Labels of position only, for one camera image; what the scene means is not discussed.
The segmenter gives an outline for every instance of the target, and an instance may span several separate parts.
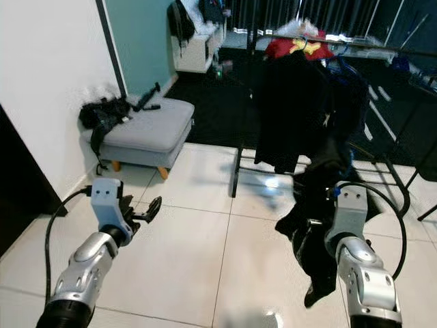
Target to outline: white wall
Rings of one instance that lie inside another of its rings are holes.
[[[78,115],[85,88],[107,83],[94,0],[0,0],[0,103],[60,198],[96,163]]]

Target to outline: grey ottoman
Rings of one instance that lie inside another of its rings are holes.
[[[112,161],[115,171],[120,162],[157,167],[163,179],[171,168],[191,130],[194,106],[189,102],[153,97],[146,105],[160,104],[155,111],[130,112],[131,120],[118,124],[100,147],[101,158]],[[90,142],[92,130],[82,132]]]

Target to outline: wooden leg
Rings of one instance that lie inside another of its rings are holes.
[[[112,161],[112,168],[114,171],[118,172],[122,168],[122,165],[119,161]]]
[[[169,177],[169,172],[165,167],[158,166],[159,174],[161,175],[161,178],[166,180]]]

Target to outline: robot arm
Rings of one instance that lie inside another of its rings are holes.
[[[53,296],[44,308],[37,328],[85,328],[94,313],[103,279],[121,246],[131,242],[140,224],[150,223],[160,209],[156,198],[144,215],[129,207],[132,196],[123,197],[123,184],[116,179],[95,179],[91,205],[98,219],[94,232],[71,256],[67,269],[59,277]]]
[[[363,236],[366,214],[366,190],[343,188],[325,246],[346,284],[351,328],[401,327],[395,282]]]

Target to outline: teal wall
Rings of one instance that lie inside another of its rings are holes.
[[[143,94],[174,74],[167,8],[173,0],[106,0],[128,93]]]

